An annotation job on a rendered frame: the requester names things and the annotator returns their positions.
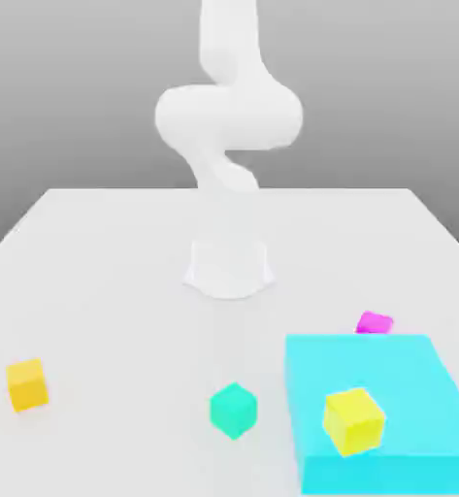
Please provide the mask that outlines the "small teal cube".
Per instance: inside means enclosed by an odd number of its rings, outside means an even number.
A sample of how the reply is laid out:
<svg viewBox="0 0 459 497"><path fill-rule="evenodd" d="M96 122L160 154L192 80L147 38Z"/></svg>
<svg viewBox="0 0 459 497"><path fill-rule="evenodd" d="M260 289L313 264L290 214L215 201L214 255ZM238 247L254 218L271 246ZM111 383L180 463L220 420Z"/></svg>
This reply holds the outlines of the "small teal cube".
<svg viewBox="0 0 459 497"><path fill-rule="evenodd" d="M214 427L237 440L256 422L257 398L237 382L233 382L210 399L210 421Z"/></svg>

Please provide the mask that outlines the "small magenta cube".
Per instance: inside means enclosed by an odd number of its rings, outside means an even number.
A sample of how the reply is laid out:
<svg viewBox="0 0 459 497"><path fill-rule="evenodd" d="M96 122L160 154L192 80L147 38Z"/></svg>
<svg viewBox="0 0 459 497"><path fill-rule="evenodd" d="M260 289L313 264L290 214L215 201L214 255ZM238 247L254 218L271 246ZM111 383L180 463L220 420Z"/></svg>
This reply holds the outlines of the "small magenta cube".
<svg viewBox="0 0 459 497"><path fill-rule="evenodd" d="M392 317L366 311L361 314L355 332L357 334L387 334L392 326Z"/></svg>

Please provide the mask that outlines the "small lemon yellow cube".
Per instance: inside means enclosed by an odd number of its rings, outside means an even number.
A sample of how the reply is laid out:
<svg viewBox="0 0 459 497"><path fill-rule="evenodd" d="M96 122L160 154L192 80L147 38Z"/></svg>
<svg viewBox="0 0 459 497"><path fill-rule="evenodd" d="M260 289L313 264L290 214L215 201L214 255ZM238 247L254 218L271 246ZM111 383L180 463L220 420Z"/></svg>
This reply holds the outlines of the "small lemon yellow cube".
<svg viewBox="0 0 459 497"><path fill-rule="evenodd" d="M381 445L386 416L363 387L326 396L323 428L342 457Z"/></svg>

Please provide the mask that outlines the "small golden yellow cube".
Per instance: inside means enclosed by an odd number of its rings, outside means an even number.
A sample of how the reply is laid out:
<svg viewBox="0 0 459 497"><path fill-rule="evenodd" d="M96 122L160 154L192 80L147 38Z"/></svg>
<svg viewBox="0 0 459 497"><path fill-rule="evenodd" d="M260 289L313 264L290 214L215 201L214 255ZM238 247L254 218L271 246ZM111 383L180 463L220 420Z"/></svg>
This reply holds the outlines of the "small golden yellow cube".
<svg viewBox="0 0 459 497"><path fill-rule="evenodd" d="M43 365L40 358L24 360L6 368L8 390L16 413L49 402Z"/></svg>

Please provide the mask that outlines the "large cyan box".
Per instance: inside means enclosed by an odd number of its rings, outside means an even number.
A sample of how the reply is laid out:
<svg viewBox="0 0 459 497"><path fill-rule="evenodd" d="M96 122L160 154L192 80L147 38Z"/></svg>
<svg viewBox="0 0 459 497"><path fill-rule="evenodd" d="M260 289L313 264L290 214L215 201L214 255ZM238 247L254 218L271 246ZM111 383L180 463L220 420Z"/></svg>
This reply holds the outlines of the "large cyan box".
<svg viewBox="0 0 459 497"><path fill-rule="evenodd" d="M284 377L305 495L459 495L459 389L424 335L289 335ZM363 387L386 415L380 447L342 457L329 394Z"/></svg>

